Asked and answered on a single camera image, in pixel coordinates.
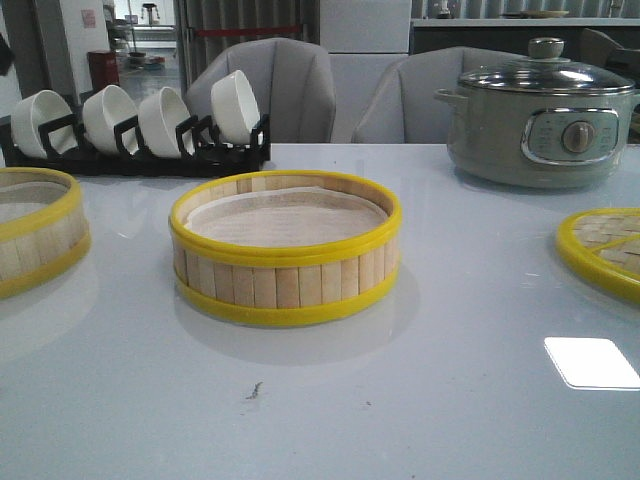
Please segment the woven bamboo steamer lid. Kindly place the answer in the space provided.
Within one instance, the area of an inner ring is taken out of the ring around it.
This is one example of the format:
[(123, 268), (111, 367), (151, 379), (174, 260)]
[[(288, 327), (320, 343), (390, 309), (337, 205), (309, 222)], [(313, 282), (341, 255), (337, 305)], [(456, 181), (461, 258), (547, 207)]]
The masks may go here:
[(599, 208), (558, 226), (556, 250), (584, 280), (619, 298), (639, 301), (639, 210)]

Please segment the green electric cooking pot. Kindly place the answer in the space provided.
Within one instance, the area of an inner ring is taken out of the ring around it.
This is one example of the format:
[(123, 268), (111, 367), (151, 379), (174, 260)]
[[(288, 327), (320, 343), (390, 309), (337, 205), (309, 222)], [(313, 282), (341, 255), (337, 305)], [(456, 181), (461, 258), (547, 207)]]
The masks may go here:
[(463, 171), (541, 189), (590, 186), (618, 167), (639, 92), (544, 94), (457, 86), (447, 149)]

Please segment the white bowl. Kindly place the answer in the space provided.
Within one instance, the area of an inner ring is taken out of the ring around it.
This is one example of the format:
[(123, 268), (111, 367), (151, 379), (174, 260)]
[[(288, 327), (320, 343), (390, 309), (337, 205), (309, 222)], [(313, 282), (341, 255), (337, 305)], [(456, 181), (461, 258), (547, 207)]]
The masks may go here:
[(101, 153), (118, 155), (114, 126), (138, 114), (129, 94), (108, 85), (86, 100), (82, 110), (86, 137)]
[(181, 96), (171, 87), (162, 87), (142, 100), (139, 127), (151, 153), (160, 158), (179, 158), (176, 127), (190, 117)]
[(71, 113), (64, 98), (52, 90), (41, 90), (19, 101), (11, 114), (14, 143), (26, 156), (46, 159), (38, 127)]
[(249, 144), (260, 112), (244, 72), (235, 70), (215, 82), (210, 97), (212, 114), (223, 138), (233, 145)]

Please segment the white cabinet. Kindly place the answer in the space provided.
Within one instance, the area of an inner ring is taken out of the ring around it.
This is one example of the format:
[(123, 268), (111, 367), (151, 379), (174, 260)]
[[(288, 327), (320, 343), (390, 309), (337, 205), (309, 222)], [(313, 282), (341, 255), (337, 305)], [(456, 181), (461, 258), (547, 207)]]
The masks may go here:
[(348, 143), (384, 70), (407, 56), (410, 1), (321, 1), (319, 43), (336, 91), (335, 143)]

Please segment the left grey chair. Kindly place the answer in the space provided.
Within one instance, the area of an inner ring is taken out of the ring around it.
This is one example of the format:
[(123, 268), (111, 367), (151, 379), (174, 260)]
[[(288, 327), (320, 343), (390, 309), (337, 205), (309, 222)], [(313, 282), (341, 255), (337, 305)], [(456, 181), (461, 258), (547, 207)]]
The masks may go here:
[(261, 113), (270, 116), (275, 143), (328, 143), (336, 115), (329, 53), (287, 38), (240, 43), (224, 50), (186, 90), (191, 113), (212, 113), (212, 85), (236, 71), (247, 77)]

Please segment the black dish rack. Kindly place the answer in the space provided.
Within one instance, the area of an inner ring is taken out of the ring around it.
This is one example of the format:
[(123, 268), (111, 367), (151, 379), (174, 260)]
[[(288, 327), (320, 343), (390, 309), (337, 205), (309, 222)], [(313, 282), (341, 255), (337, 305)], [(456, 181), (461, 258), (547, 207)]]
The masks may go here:
[[(45, 157), (29, 157), (14, 144), (10, 120), (9, 116), (1, 118), (1, 149), (8, 167), (50, 168), (87, 176), (218, 178), (258, 171), (270, 159), (270, 119), (267, 114), (252, 129), (246, 146), (223, 142), (220, 129), (211, 117), (193, 115), (175, 128), (176, 158), (161, 158), (151, 152), (135, 116), (114, 127), (117, 153), (101, 153), (90, 144), (84, 124), (73, 113), (44, 123), (40, 134)], [(50, 137), (64, 127), (72, 129), (72, 138), (78, 145), (59, 153), (50, 144)]]

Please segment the bamboo steamer tier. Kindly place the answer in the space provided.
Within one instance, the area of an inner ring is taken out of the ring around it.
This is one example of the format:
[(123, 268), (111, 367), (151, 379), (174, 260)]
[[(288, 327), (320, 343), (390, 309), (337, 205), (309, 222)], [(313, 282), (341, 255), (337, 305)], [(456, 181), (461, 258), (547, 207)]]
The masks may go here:
[(1, 222), (1, 296), (20, 294), (64, 273), (89, 251), (91, 234), (78, 181), (62, 171), (4, 167), (1, 188), (29, 181), (64, 185), (68, 192), (51, 205)]
[[(210, 201), (292, 187), (353, 194), (381, 207), (388, 218), (349, 239), (298, 247), (239, 246), (185, 227), (188, 214)], [(401, 205), (391, 190), (351, 174), (280, 170), (214, 180), (183, 194), (172, 207), (176, 283), (201, 310), (243, 324), (302, 326), (347, 317), (393, 287), (401, 221)]]

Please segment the white steamer liner paper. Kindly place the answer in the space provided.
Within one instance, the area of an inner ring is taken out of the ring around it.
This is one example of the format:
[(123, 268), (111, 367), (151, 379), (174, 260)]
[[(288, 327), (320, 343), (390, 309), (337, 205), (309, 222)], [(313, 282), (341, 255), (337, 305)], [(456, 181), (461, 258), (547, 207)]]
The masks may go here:
[(353, 194), (292, 187), (210, 201), (188, 214), (185, 227), (239, 246), (298, 247), (349, 239), (387, 218), (381, 207)]

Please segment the red bin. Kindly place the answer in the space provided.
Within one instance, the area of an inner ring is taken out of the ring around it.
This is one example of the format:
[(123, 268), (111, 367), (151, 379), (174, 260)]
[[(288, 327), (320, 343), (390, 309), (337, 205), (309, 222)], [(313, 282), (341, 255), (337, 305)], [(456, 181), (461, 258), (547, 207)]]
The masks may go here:
[(116, 53), (110, 50), (96, 50), (87, 53), (93, 92), (108, 85), (120, 85)]

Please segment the right grey chair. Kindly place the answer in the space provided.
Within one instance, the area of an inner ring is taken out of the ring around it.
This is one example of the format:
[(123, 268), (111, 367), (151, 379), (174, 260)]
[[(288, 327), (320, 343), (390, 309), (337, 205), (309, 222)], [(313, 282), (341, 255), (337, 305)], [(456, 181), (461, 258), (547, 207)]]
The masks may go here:
[(459, 76), (465, 72), (519, 57), (515, 53), (456, 46), (397, 61), (380, 77), (351, 141), (444, 144), (452, 108), (437, 100), (435, 92), (455, 89)]

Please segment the grey chair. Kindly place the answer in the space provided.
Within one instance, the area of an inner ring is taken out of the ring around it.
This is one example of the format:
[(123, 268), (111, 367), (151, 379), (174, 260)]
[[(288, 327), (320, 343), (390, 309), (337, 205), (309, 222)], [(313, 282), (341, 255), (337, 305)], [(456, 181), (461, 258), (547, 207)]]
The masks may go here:
[(236, 71), (247, 77), (261, 113), (270, 116), (275, 143), (328, 143), (336, 115), (329, 53), (287, 38), (240, 43), (224, 50), (186, 90), (191, 113), (212, 113), (212, 85)]
[(397, 61), (380, 77), (351, 141), (444, 144), (452, 108), (437, 100), (435, 92), (455, 89), (459, 76), (465, 72), (519, 57), (515, 53), (456, 46)]

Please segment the glass pot lid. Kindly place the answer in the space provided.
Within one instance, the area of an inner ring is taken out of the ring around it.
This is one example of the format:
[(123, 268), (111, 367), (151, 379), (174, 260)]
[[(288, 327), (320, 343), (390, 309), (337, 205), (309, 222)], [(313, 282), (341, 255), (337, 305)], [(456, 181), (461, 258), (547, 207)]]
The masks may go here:
[(623, 94), (635, 84), (601, 67), (562, 57), (565, 42), (539, 37), (528, 43), (528, 56), (463, 73), (461, 86), (488, 90), (542, 94)]

